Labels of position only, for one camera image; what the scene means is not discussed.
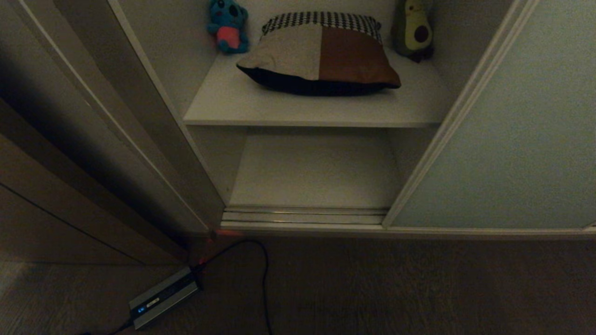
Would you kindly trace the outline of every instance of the cabinet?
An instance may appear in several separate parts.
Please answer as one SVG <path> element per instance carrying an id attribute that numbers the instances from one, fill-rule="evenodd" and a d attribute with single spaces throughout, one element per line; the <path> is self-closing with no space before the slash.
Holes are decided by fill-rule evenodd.
<path id="1" fill-rule="evenodd" d="M 208 17 L 202 2 L 154 1 L 147 6 L 109 0 L 109 6 L 95 4 L 103 7 L 94 13 L 75 4 L 56 6 L 98 64 L 106 62 L 110 51 L 98 47 L 106 44 L 102 36 L 86 34 L 94 29 L 89 18 L 100 12 L 113 15 L 102 28 L 119 30 L 114 36 L 121 34 L 129 44 L 119 45 L 123 64 L 142 64 L 156 90 L 149 94 L 162 99 L 164 113 L 171 115 L 215 187 L 212 193 L 195 191 L 223 202 L 222 222 L 215 228 L 391 232 L 426 173 L 499 73 L 539 2 L 427 2 L 434 29 L 433 59 L 415 64 L 388 48 L 403 86 L 350 98 L 298 97 L 257 86 L 235 68 L 241 56 L 218 54 L 204 28 Z M 241 4 L 251 15 L 253 44 L 270 16 L 329 10 L 375 17 L 390 45 L 392 0 Z M 127 53 L 130 47 L 137 60 Z M 109 67 L 104 66 L 104 74 L 111 76 L 114 86 L 119 79 L 132 83 L 125 74 L 108 75 Z M 145 128 L 159 128 L 147 120 Z M 155 134 L 156 142 L 167 143 Z M 433 226 L 425 226 L 424 219 L 418 222 L 418 228 Z"/>

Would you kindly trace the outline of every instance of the dark floor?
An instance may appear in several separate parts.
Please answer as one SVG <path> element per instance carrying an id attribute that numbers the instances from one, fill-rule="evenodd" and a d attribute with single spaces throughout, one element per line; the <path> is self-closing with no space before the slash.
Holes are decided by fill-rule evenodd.
<path id="1" fill-rule="evenodd" d="M 277 335 L 596 334 L 593 241 L 263 241 Z M 238 247 L 140 333 L 266 334 L 262 266 L 254 245 Z M 175 269 L 0 263 L 0 333 L 105 334 Z"/>

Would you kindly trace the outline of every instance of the avocado plush toy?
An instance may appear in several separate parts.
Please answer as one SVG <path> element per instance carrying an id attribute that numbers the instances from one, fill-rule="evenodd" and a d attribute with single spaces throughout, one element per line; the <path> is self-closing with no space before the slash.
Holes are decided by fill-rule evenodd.
<path id="1" fill-rule="evenodd" d="M 398 54 L 419 63 L 430 58 L 433 31 L 420 0 L 399 0 L 391 29 L 393 46 Z"/>

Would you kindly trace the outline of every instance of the blue plush toy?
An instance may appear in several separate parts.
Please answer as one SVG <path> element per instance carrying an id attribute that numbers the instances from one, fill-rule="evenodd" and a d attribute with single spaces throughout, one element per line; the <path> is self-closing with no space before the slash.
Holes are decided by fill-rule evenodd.
<path id="1" fill-rule="evenodd" d="M 207 31 L 216 35 L 223 52 L 242 54 L 249 50 L 249 38 L 241 31 L 249 13 L 234 0 L 209 0 L 211 23 Z"/>

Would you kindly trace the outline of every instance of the black cable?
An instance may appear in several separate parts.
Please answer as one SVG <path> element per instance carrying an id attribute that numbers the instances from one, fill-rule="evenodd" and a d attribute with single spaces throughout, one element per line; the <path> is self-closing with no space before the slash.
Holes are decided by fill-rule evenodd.
<path id="1" fill-rule="evenodd" d="M 269 321 L 269 307 L 267 305 L 267 285 L 266 285 L 266 279 L 267 279 L 267 272 L 269 272 L 269 255 L 267 254 L 267 249 L 265 248 L 265 246 L 263 245 L 263 243 L 257 241 L 257 240 L 242 240 L 242 241 L 238 241 L 230 246 L 228 246 L 226 249 L 223 249 L 222 251 L 220 251 L 219 253 L 217 253 L 215 256 L 213 256 L 212 258 L 210 258 L 209 260 L 207 260 L 205 263 L 199 264 L 195 267 L 193 267 L 193 272 L 200 272 L 202 271 L 204 268 L 206 268 L 211 262 L 213 262 L 214 260 L 216 260 L 219 256 L 223 255 L 224 253 L 230 251 L 231 249 L 233 249 L 234 247 L 240 245 L 240 244 L 244 244 L 244 243 L 254 243 L 257 244 L 261 250 L 263 250 L 263 255 L 265 256 L 265 270 L 263 271 L 263 280 L 261 282 L 262 288 L 263 288 L 263 307 L 265 308 L 265 322 L 267 323 L 267 331 L 269 332 L 269 335 L 273 335 L 273 331 L 271 330 L 271 322 Z"/>
<path id="2" fill-rule="evenodd" d="M 118 328 L 115 331 L 112 331 L 110 334 L 108 335 L 115 335 L 121 331 L 123 331 L 124 329 L 127 329 L 128 327 L 132 326 L 132 319 L 128 319 L 128 321 L 126 321 L 123 325 L 120 326 L 120 328 Z"/>

